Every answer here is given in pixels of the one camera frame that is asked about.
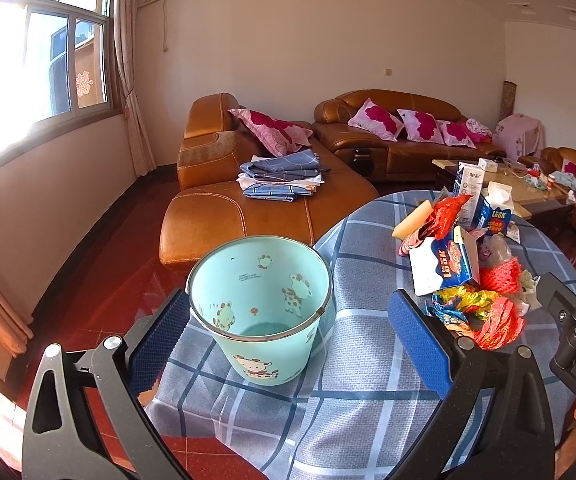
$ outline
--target blue plaid fabric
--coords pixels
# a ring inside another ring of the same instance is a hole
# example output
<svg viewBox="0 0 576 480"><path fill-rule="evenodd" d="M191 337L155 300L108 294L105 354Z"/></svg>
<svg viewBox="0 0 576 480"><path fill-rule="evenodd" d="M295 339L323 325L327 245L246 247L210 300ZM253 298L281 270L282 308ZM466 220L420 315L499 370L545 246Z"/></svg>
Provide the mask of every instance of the blue plaid fabric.
<svg viewBox="0 0 576 480"><path fill-rule="evenodd" d="M246 162L240 166L249 177L268 182L290 182L322 172L319 157L312 150L291 153L290 155L255 162Z"/></svg>
<svg viewBox="0 0 576 480"><path fill-rule="evenodd" d="M410 260L393 227L436 192L379 198L332 228L316 249L334 275L335 309L322 318L306 369L290 383L257 386L235 373L212 337L192 320L172 352L146 412L161 434L216 436L270 479L383 479L415 441L438 403L388 322L393 290L414 295ZM535 275L552 272L576 294L576 272L540 231L516 219L511 251ZM540 366L555 435L573 400L548 363L559 332L544 308L520 338ZM448 466L461 463L490 398L482 392Z"/></svg>
<svg viewBox="0 0 576 480"><path fill-rule="evenodd" d="M280 200L281 202L292 202L295 195L311 196L312 192L303 187L288 184L253 184L244 190L244 196L249 198Z"/></svg>

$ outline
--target sofa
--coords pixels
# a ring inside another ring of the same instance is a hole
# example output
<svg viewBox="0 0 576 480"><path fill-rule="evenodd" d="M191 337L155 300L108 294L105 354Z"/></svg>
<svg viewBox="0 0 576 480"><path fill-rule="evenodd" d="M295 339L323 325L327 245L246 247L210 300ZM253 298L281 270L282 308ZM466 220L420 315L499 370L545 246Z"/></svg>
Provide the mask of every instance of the sofa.
<svg viewBox="0 0 576 480"><path fill-rule="evenodd" d="M313 196L292 203L244 197L236 182L240 164L269 154L242 131L228 113L233 108L241 105L222 93L197 99L190 109L177 161L181 192L166 211L159 239L159 259L173 270L187 271L210 250L249 235L280 235L314 245L341 219L378 197L366 179L315 138L312 149L330 172Z"/></svg>
<svg viewBox="0 0 576 480"><path fill-rule="evenodd" d="M395 114L405 108L432 114L436 120L466 121L453 105L423 95L392 90L357 90L320 103L315 108L315 136L325 148L371 182L434 182L436 167L433 159L477 161L480 158L506 156L494 144L443 146L430 142L397 142L381 140L365 130L348 126L366 99Z"/></svg>

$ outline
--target black baseboard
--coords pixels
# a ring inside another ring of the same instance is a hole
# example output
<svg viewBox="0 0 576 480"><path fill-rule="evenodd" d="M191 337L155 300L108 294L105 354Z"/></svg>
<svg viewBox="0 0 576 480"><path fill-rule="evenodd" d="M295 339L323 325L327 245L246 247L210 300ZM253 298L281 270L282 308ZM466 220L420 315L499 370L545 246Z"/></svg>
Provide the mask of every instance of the black baseboard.
<svg viewBox="0 0 576 480"><path fill-rule="evenodd" d="M33 322L30 324L30 329L33 331L34 337L28 342L28 349L25 353L12 359L12 362L8 367L6 380L4 382L5 391L2 391L2 393L9 397L10 400L17 400L24 378L28 373L28 367L30 366L35 352L38 349L45 348L46 345L50 343L49 341L46 341L46 334L48 332L46 327L47 324L50 323L50 313L54 308L57 297L63 290L66 280L83 261L101 231L103 231L103 229L107 227L114 218L116 218L122 207L148 183L151 183L154 180L169 181L175 179L174 164L159 166L148 175L139 177L117 200L114 201L113 205L111 205L107 211L101 215L101 218L95 222L95 225L93 225L90 231L86 233L81 242L77 244L68 259L66 259L65 263L57 271L52 282L50 282L50 285L48 285L48 288L33 310Z"/></svg>

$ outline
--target blue gripper pad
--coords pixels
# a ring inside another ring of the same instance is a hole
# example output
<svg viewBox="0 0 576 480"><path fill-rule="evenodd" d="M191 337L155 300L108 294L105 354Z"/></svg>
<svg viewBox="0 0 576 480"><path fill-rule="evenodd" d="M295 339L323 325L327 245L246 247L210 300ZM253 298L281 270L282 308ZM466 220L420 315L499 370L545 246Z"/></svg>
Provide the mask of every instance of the blue gripper pad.
<svg viewBox="0 0 576 480"><path fill-rule="evenodd" d="M401 291L392 293L388 302L388 320L424 385L444 399L452 386L450 359L424 323L423 315Z"/></svg>
<svg viewBox="0 0 576 480"><path fill-rule="evenodd" d="M133 397L152 389L190 320L190 298L173 294L153 316L152 324L130 356L128 390Z"/></svg>

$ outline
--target pink floral pillow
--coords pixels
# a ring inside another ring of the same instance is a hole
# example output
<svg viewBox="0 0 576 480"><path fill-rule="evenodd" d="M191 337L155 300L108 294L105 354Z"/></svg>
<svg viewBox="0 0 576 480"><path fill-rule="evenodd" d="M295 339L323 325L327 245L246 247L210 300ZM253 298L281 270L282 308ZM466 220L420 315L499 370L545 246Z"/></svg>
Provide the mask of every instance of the pink floral pillow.
<svg viewBox="0 0 576 480"><path fill-rule="evenodd" d="M470 133L465 123L452 123L450 121L437 121L439 131L444 137L446 146L468 146L474 148L475 144L470 140Z"/></svg>
<svg viewBox="0 0 576 480"><path fill-rule="evenodd" d="M476 119L468 119L466 121L466 127L468 128L468 136L473 140L473 142L483 142L485 144L490 144L492 142L492 132L490 128L484 126Z"/></svg>
<svg viewBox="0 0 576 480"><path fill-rule="evenodd" d="M397 110L406 125L408 140L443 144L442 133L431 114L414 110Z"/></svg>
<svg viewBox="0 0 576 480"><path fill-rule="evenodd" d="M348 121L348 126L368 130L383 140L397 140L397 136L404 129L402 123L388 110L377 106L372 99L366 99L364 106Z"/></svg>
<svg viewBox="0 0 576 480"><path fill-rule="evenodd" d="M274 156L286 156L298 152L301 146L311 145L308 138L312 136L312 130L308 128L273 119L261 112L245 108L228 111L244 123Z"/></svg>
<svg viewBox="0 0 576 480"><path fill-rule="evenodd" d="M564 163L561 166L562 173L569 173L576 178L576 162L572 160L564 159Z"/></svg>

